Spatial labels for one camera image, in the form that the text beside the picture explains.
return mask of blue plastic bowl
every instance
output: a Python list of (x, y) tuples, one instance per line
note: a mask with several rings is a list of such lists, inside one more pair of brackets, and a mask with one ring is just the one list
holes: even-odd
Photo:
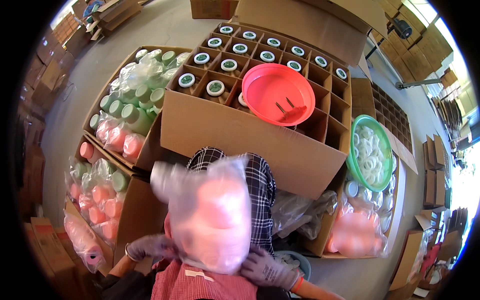
[(312, 275), (312, 266), (310, 265), (310, 262), (307, 260), (307, 258), (300, 253), (294, 252), (294, 251), (287, 251), (287, 250), (281, 250), (281, 251), (275, 251), (275, 254), (288, 254), (290, 255), (293, 259), (297, 259), (300, 261), (300, 269), (305, 273), (305, 277), (303, 279), (309, 281), (310, 276)]

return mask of plaid shirt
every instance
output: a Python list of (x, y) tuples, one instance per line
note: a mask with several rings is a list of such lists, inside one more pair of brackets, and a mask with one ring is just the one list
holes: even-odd
[[(252, 201), (251, 243), (273, 254), (272, 215), (275, 199), (275, 180), (267, 162), (256, 154), (245, 168), (246, 181)], [(206, 170), (208, 165), (224, 157), (223, 151), (207, 147), (198, 151), (187, 168)], [(171, 238), (170, 216), (165, 218), (165, 235)], [(242, 276), (229, 276), (203, 271), (172, 261), (163, 272), (158, 272), (152, 290), (152, 300), (250, 300), (256, 299), (257, 286)]]

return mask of concrete floor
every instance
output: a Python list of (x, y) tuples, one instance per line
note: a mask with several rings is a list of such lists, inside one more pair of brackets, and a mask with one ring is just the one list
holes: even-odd
[[(188, 0), (154, 0), (142, 13), (122, 26), (112, 36), (93, 43), (77, 61), (70, 75), (74, 89), (65, 101), (57, 101), (47, 116), (42, 148), (46, 158), (43, 209), (54, 225), (63, 223), (62, 207), (66, 188), (64, 171), (83, 134), (82, 124), (98, 92), (118, 65), (141, 45), (195, 47), (219, 20), (193, 20)], [(348, 300), (383, 299), (388, 281), (400, 255), (405, 233), (415, 224), (420, 211), (424, 167), (422, 143), (425, 135), (439, 134), (447, 141), (440, 121), (432, 111), (421, 87), (397, 91), (397, 79), (378, 54), (370, 61), (372, 79), (408, 114), (413, 133), (419, 174), (407, 170), (407, 186), (403, 218), (392, 253), (386, 259), (326, 260), (309, 259), (311, 282), (342, 295)], [(351, 69), (352, 77), (364, 77), (359, 69)]]

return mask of white jar lid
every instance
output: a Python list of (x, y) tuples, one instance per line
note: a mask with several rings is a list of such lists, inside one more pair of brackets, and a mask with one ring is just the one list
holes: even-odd
[(235, 71), (238, 65), (235, 60), (228, 59), (228, 60), (223, 60), (222, 63), (220, 64), (220, 67), (224, 71), (231, 72), (231, 71)]
[(218, 46), (220, 46), (222, 44), (222, 39), (219, 38), (219, 37), (213, 37), (213, 38), (208, 40), (207, 44), (208, 44), (209, 47), (217, 48)]
[(213, 81), (210, 81), (207, 84), (207, 93), (210, 96), (217, 97), (217, 96), (220, 96), (221, 94), (223, 94), (223, 92), (225, 92), (225, 85), (220, 80), (213, 80)]
[(353, 198), (357, 196), (358, 192), (359, 192), (359, 186), (356, 181), (351, 180), (345, 184), (345, 194), (347, 194), (348, 197)]
[(260, 58), (266, 62), (273, 62), (275, 60), (275, 54), (270, 51), (262, 51), (260, 53)]
[(301, 70), (300, 64), (298, 62), (294, 61), (294, 60), (289, 60), (287, 62), (287, 67), (289, 67), (292, 70), (295, 70), (297, 72), (300, 72), (300, 70)]
[(245, 31), (243, 33), (243, 38), (246, 38), (246, 39), (256, 39), (257, 38), (257, 34), (253, 31)]
[(245, 106), (246, 108), (248, 107), (247, 103), (245, 102), (245, 100), (243, 100), (243, 92), (240, 93), (239, 95), (239, 103), (242, 105), (242, 106)]
[(230, 26), (220, 27), (220, 33), (230, 34), (232, 32), (233, 32), (233, 27), (230, 27)]
[(205, 52), (202, 52), (202, 53), (198, 53), (197, 55), (195, 55), (195, 57), (193, 58), (193, 61), (195, 63), (198, 63), (199, 65), (203, 65), (204, 63), (207, 63), (208, 61), (210, 60), (210, 55), (208, 55), (208, 53), (205, 53)]
[(303, 49), (298, 47), (298, 46), (293, 46), (292, 47), (292, 53), (297, 55), (297, 56), (305, 55), (305, 51), (303, 51)]
[(267, 40), (267, 44), (275, 48), (280, 47), (280, 41), (273, 37)]
[(195, 83), (195, 75), (192, 73), (185, 73), (179, 78), (179, 85), (181, 87), (190, 87)]
[(321, 56), (317, 56), (315, 58), (315, 62), (317, 63), (317, 65), (319, 65), (322, 68), (325, 68), (327, 66), (327, 60)]
[(345, 71), (342, 70), (341, 68), (336, 69), (335, 73), (338, 77), (340, 77), (343, 80), (345, 80), (347, 78), (347, 73), (345, 73)]
[(245, 44), (235, 44), (235, 45), (233, 45), (232, 49), (233, 49), (233, 52), (235, 52), (237, 54), (243, 54), (243, 53), (248, 51), (248, 47)]

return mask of red string bracelet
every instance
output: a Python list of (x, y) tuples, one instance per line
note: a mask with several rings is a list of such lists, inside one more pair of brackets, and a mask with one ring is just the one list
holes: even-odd
[(296, 293), (298, 290), (299, 290), (299, 287), (301, 286), (301, 283), (303, 282), (303, 277), (301, 277), (301, 280), (300, 280), (300, 283), (299, 285), (297, 285), (297, 288), (295, 290), (292, 291), (292, 293)]

